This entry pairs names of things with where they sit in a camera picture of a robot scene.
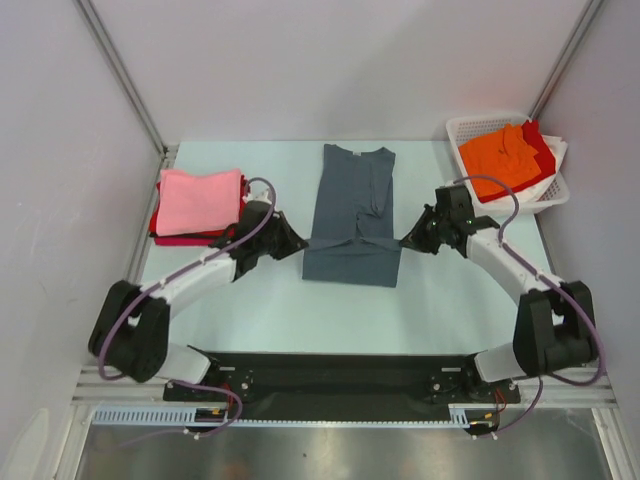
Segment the grey blue t shirt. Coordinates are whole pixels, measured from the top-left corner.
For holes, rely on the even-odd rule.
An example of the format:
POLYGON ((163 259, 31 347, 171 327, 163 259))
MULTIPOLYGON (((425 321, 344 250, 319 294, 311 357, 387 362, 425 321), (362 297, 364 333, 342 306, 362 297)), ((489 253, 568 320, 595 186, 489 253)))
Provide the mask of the grey blue t shirt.
POLYGON ((394 234, 396 155, 326 144, 302 278, 394 288, 401 246, 394 234))

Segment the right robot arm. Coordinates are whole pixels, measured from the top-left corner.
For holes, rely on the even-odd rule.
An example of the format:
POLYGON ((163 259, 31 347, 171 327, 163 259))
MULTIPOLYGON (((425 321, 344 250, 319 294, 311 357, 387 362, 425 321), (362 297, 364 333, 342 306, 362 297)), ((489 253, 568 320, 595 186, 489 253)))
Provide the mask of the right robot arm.
POLYGON ((484 401, 498 382, 550 376, 592 361, 598 367, 590 384, 605 370, 604 348, 595 325, 590 289, 566 282, 526 260, 505 237, 505 224, 479 216, 463 183, 440 187, 436 202, 425 205, 419 220, 401 240, 403 248, 435 255, 446 245, 483 269, 514 301, 513 339, 469 357, 461 376, 463 393, 484 401))

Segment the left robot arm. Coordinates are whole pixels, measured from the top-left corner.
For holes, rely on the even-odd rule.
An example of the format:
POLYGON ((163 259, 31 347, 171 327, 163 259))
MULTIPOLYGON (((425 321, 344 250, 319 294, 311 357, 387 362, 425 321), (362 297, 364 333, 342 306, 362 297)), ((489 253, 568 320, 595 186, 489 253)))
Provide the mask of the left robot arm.
POLYGON ((251 200, 237 223, 177 271, 146 286, 114 283, 88 342, 100 377, 137 383, 162 378, 185 383, 199 399, 214 397, 221 376, 211 369, 213 360, 171 342, 172 320, 205 294, 239 280, 261 257, 282 260, 307 247, 270 201, 251 200))

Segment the orange t shirt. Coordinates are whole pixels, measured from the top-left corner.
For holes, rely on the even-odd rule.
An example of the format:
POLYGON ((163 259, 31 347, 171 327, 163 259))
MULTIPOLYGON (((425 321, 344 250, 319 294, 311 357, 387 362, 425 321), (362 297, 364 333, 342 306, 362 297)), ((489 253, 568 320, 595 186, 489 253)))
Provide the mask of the orange t shirt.
POLYGON ((502 129, 474 138, 459 147, 461 159, 473 189, 482 203, 507 196, 504 187, 514 193, 528 188, 537 179, 536 151, 523 139, 521 125, 507 124, 502 129))

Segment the white t shirt in basket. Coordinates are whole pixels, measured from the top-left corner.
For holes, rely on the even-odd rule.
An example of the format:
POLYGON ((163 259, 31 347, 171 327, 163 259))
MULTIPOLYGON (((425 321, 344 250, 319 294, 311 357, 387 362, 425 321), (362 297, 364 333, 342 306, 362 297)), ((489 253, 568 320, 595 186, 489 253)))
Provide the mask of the white t shirt in basket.
POLYGON ((459 151, 469 174, 490 176, 519 194, 555 177, 558 150, 565 146, 561 137, 542 135, 537 123, 525 123, 507 124, 470 140, 459 151))

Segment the white plastic basket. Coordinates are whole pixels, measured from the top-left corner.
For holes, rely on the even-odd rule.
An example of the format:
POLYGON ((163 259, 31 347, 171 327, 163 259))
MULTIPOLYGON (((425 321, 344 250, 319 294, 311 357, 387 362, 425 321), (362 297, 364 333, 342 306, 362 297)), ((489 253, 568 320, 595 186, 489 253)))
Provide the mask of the white plastic basket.
POLYGON ((487 215, 520 210, 540 213, 562 205, 570 192, 561 174, 568 143, 541 133, 539 122, 520 113, 456 117, 446 122, 455 164, 476 210, 487 215))

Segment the magenta folded t shirt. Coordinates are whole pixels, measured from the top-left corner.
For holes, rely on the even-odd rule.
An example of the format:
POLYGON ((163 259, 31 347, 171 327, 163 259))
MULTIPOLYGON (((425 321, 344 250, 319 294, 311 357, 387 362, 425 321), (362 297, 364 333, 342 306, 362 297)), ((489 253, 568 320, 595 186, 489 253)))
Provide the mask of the magenta folded t shirt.
POLYGON ((206 247, 219 239, 219 235, 206 236, 153 236, 152 239, 157 246, 161 247, 206 247))

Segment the red t shirt in basket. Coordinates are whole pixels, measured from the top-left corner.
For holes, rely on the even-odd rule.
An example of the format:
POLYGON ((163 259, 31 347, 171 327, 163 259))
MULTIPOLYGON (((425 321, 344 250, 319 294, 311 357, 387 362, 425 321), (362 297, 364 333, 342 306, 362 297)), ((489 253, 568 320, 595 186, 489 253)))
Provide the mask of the red t shirt in basket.
POLYGON ((556 160, 539 132, 539 122, 526 121, 521 128, 524 141, 536 151, 534 160, 539 169, 537 178, 542 180, 553 176, 556 173, 556 160))

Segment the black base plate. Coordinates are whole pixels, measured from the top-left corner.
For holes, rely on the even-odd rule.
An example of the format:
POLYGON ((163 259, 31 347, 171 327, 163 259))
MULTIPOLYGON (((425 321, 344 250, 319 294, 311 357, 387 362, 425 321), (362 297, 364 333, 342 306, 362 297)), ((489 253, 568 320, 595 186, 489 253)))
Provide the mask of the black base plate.
POLYGON ((164 400, 204 405, 237 394, 252 418, 305 412, 341 419, 416 419, 453 404, 518 405, 510 380, 475 384, 460 355, 215 353, 202 389, 165 387, 164 400))

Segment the right aluminium frame post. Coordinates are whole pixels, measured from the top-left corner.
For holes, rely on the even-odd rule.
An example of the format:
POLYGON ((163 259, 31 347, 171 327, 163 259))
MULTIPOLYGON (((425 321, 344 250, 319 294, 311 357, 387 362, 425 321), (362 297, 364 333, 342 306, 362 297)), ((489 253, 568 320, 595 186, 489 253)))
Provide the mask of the right aluminium frame post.
POLYGON ((529 110, 529 117, 538 119, 543 114, 607 4, 607 0, 589 0, 586 2, 564 46, 561 48, 558 58, 547 75, 539 95, 529 110))

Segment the aluminium frame post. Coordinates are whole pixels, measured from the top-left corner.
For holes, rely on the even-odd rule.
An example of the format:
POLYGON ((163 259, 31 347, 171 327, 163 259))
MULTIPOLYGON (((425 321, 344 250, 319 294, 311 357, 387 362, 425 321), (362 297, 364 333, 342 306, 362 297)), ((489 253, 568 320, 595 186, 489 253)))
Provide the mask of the aluminium frame post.
POLYGON ((165 145, 156 123, 137 88, 125 62, 108 31, 104 20, 90 0, 72 0, 71 3, 84 21, 90 35, 113 75, 134 116, 142 127, 154 150, 164 158, 168 147, 165 145))
POLYGON ((529 110, 529 117, 538 119, 543 114, 607 4, 607 0, 589 0, 586 2, 564 46, 561 48, 558 58, 547 75, 539 95, 529 110))

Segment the left aluminium frame post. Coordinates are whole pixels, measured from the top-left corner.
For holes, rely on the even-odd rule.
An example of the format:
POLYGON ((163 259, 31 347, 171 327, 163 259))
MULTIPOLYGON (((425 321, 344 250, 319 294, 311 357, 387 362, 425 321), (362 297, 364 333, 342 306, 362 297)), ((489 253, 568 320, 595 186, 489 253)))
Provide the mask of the left aluminium frame post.
POLYGON ((125 62, 108 31, 104 20, 90 0, 72 0, 71 3, 84 21, 90 35, 113 75, 134 116, 142 127, 154 150, 164 158, 168 147, 165 145, 156 123, 137 88, 125 62))

